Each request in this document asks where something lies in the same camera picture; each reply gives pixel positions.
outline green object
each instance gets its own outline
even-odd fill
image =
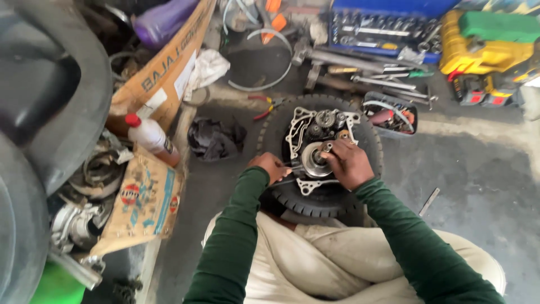
[[[79,304],[84,290],[85,287],[64,268],[47,262],[30,304]]]
[[[531,43],[540,37],[540,24],[534,16],[468,11],[458,20],[461,36],[483,40]]]
[[[269,177],[260,167],[246,169],[215,222],[183,304],[242,303],[257,246],[259,196]],[[502,296],[428,225],[373,178],[354,191],[377,222],[396,261],[425,303],[502,304]]]
[[[409,78],[429,77],[429,76],[433,76],[433,74],[435,74],[433,71],[427,71],[427,72],[424,72],[424,71],[411,71],[411,72],[409,72],[409,75],[407,77],[409,77]]]

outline black cloth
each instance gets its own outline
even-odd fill
[[[238,156],[244,148],[247,131],[236,120],[231,127],[210,118],[196,117],[187,132],[195,156],[206,162]]]

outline yellow toolbox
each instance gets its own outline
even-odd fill
[[[460,35],[457,21],[463,11],[451,10],[441,19],[443,51],[439,68],[444,74],[454,70],[467,74],[504,72],[529,57],[533,52],[532,43],[486,41],[485,47],[475,53],[467,51],[471,41]]]

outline socket set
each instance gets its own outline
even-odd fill
[[[441,23],[437,19],[344,10],[333,12],[330,30],[332,44],[344,47],[395,50],[409,46],[421,53],[442,52]]]

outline beige pants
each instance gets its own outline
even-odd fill
[[[210,221],[203,246],[215,226]],[[257,215],[259,237],[247,280],[245,304],[422,303],[403,276],[380,228],[297,225],[293,232],[267,215]],[[501,294],[501,265],[466,239],[435,232]]]

